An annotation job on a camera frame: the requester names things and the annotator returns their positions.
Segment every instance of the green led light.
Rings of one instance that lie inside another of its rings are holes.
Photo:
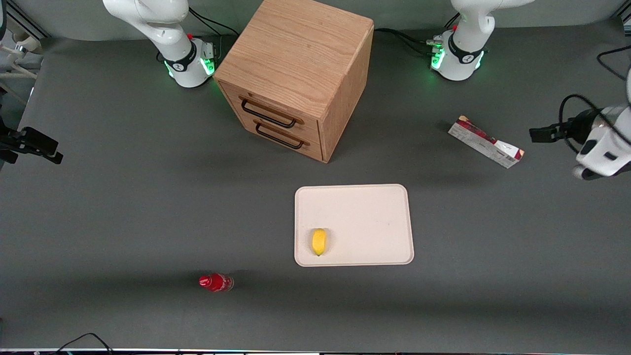
[[[480,58],[478,59],[478,64],[475,65],[475,68],[478,69],[480,67],[480,64],[482,64],[482,57],[484,56],[484,51],[482,51],[482,53],[480,53]]]
[[[215,61],[212,59],[199,58],[201,65],[204,67],[206,74],[212,75],[215,72]]]
[[[445,50],[441,49],[440,52],[436,53],[434,56],[435,58],[432,60],[432,67],[438,70],[442,64],[443,58],[445,58]]]
[[[168,75],[173,78],[173,73],[171,72],[171,68],[169,68],[167,61],[164,61],[164,65],[167,67]]]

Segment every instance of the red bottle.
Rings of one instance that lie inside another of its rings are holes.
[[[227,292],[234,284],[235,281],[231,277],[216,272],[199,278],[199,285],[210,292]]]

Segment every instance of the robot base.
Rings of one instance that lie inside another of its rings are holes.
[[[165,62],[168,74],[175,79],[175,82],[185,88],[202,85],[215,72],[213,44],[206,43],[201,39],[192,39],[191,42],[197,47],[197,54],[185,71],[176,71]]]
[[[478,58],[473,58],[468,64],[460,63],[458,57],[454,55],[449,48],[445,48],[445,44],[448,43],[449,37],[453,34],[454,32],[449,30],[445,31],[442,35],[434,37],[434,41],[442,43],[442,45],[438,53],[432,58],[431,68],[439,72],[445,79],[463,81],[468,79],[473,72],[480,67],[484,52],[482,52]]]

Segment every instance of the white tray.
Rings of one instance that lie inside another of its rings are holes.
[[[311,250],[317,228],[327,232],[321,256]],[[303,267],[410,263],[414,245],[407,190],[399,184],[299,188],[294,259]]]

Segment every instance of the cabinet top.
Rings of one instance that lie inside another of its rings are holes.
[[[219,65],[215,79],[323,117],[370,18],[312,0],[265,0]]]

